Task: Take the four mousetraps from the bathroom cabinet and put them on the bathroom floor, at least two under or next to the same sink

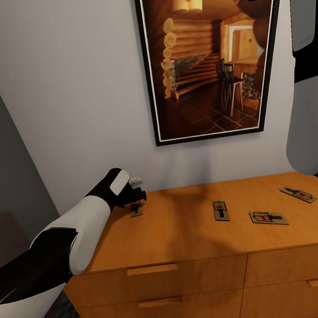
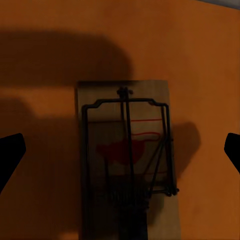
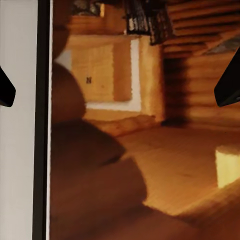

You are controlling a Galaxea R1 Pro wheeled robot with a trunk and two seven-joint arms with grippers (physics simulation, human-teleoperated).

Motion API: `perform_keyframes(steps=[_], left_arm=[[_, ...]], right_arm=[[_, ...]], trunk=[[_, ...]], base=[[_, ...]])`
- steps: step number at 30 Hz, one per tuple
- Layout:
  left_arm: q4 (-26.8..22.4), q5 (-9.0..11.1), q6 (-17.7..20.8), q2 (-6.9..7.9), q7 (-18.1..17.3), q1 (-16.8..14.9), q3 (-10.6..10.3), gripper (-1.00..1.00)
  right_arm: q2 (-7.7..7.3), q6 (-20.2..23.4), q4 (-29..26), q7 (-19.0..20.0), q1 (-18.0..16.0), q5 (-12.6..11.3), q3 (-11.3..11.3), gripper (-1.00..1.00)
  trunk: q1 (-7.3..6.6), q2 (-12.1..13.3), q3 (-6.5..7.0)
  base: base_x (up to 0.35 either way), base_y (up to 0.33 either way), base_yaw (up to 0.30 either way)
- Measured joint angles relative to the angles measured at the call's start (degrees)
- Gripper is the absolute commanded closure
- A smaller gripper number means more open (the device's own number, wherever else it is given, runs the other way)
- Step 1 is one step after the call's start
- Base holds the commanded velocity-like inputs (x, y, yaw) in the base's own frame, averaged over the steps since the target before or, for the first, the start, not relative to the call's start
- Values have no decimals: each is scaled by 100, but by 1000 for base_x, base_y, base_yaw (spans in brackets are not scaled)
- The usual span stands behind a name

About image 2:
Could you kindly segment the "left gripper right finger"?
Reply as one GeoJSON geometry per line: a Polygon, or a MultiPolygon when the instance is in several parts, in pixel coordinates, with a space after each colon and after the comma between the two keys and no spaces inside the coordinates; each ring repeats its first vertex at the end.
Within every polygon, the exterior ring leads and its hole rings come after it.
{"type": "Polygon", "coordinates": [[[224,151],[240,173],[240,135],[228,133],[224,151]]]}

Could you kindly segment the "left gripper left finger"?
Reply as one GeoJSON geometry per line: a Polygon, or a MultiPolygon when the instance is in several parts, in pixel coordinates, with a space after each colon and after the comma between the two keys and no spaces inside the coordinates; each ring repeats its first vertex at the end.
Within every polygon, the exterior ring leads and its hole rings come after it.
{"type": "Polygon", "coordinates": [[[0,138],[0,193],[26,152],[21,133],[0,138]]]}

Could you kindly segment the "mousetrap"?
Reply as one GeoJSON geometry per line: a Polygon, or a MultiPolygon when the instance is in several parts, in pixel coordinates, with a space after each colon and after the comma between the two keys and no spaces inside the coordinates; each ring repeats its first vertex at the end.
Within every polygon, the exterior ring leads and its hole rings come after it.
{"type": "Polygon", "coordinates": [[[82,240],[182,240],[168,80],[77,94],[82,240]]]}

